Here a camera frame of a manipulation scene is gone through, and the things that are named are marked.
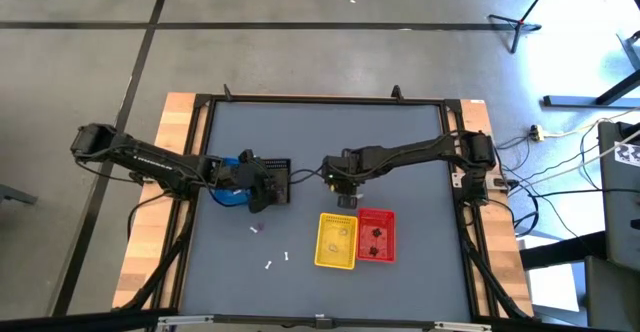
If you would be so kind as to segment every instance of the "gray floor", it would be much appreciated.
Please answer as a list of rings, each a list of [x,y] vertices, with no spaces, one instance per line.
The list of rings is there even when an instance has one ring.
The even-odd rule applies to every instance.
[[[147,21],[155,0],[0,0],[0,20]],[[162,21],[485,22],[518,18],[532,0],[167,0]],[[598,95],[632,72],[619,29],[638,29],[632,0],[542,0],[516,55],[510,33],[412,31],[158,31],[127,132],[153,140],[169,91],[484,99],[496,139],[531,124],[567,131],[615,112],[548,110],[546,94]],[[0,182],[40,196],[36,206],[0,205],[0,318],[40,316],[79,221],[93,178],[68,152],[76,127],[113,122],[142,31],[0,30]],[[627,116],[637,121],[639,114]],[[589,139],[593,144],[595,137]],[[578,152],[579,136],[532,146],[529,175]],[[515,165],[524,149],[505,151]],[[598,167],[589,172],[598,180]],[[540,192],[585,187],[577,173]],[[105,311],[125,250],[125,216],[139,189],[110,183],[72,312]],[[555,197],[576,233],[603,228],[597,195]],[[511,199],[517,215],[531,209]],[[570,237],[549,206],[538,231]],[[251,330],[255,327],[218,327]]]

